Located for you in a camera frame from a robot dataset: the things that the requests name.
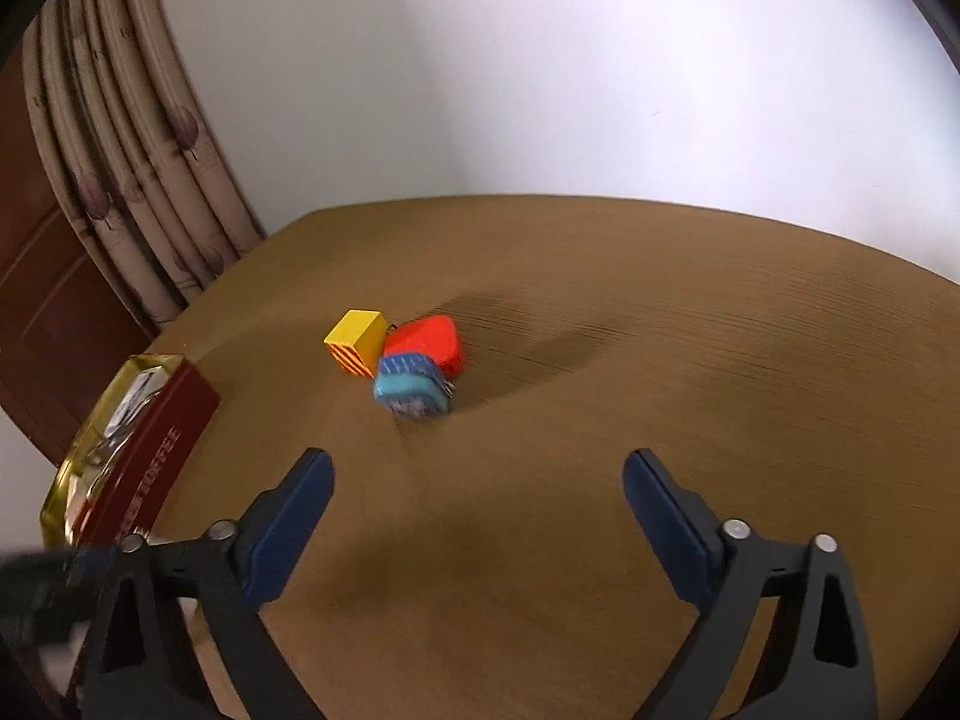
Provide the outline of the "yellow wooden cube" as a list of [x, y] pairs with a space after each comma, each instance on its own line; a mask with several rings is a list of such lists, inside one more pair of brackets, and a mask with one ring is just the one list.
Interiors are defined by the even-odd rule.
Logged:
[[325, 335], [324, 346], [343, 371], [372, 379], [390, 331], [382, 312], [350, 309]]

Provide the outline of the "red gold tin box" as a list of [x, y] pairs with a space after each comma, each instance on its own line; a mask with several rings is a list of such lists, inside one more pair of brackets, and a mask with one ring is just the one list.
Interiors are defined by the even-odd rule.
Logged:
[[220, 403], [184, 356], [130, 356], [53, 478], [39, 514], [44, 546], [110, 546], [148, 535]]

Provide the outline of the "blue washi tape roll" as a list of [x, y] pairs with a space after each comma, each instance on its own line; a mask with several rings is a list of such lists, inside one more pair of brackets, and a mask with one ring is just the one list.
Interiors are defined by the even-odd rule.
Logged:
[[452, 385], [430, 356], [397, 353], [379, 360], [373, 397], [395, 416], [432, 418], [451, 411]]

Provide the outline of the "red rounded cube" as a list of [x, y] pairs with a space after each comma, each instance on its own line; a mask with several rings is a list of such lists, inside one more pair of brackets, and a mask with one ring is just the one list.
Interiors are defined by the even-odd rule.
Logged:
[[384, 356], [420, 353], [427, 355], [446, 379], [457, 379], [466, 367], [466, 353], [454, 320], [446, 314], [421, 317], [397, 325], [387, 333]]

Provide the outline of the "brown wooden door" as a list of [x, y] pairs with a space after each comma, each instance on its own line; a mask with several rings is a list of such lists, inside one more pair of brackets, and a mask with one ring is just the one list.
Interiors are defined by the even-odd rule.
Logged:
[[155, 333], [73, 231], [29, 125], [21, 50], [2, 67], [2, 408], [57, 465], [110, 379]]

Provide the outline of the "beige patterned curtain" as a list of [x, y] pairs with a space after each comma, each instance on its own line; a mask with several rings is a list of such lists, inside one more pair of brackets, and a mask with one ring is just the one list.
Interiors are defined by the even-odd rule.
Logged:
[[259, 245], [160, 0], [46, 0], [21, 70], [53, 198], [142, 327], [174, 322]]

